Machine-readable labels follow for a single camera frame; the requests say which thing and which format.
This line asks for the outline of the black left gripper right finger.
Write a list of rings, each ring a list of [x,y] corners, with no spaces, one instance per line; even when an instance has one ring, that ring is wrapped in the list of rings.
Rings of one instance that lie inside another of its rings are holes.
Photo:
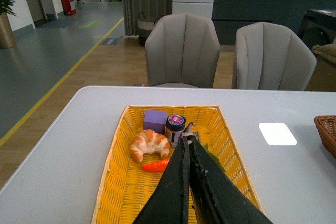
[[[233,184],[194,136],[188,137],[190,187],[198,223],[271,223]]]

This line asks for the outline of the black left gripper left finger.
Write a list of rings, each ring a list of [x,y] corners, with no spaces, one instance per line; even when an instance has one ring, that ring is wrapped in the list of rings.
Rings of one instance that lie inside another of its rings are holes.
[[[190,151],[183,137],[134,223],[188,223]]]

